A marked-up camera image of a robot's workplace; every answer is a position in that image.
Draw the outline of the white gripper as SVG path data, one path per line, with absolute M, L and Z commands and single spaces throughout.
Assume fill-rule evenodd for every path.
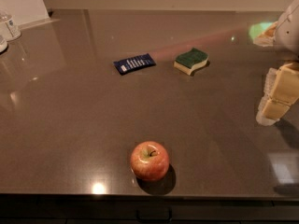
M 282 60 L 299 60 L 299 0 L 293 0 L 280 15 L 274 34 L 274 49 Z M 298 99 L 299 63 L 289 62 L 279 69 L 270 68 L 256 121 L 263 126 L 275 124 Z

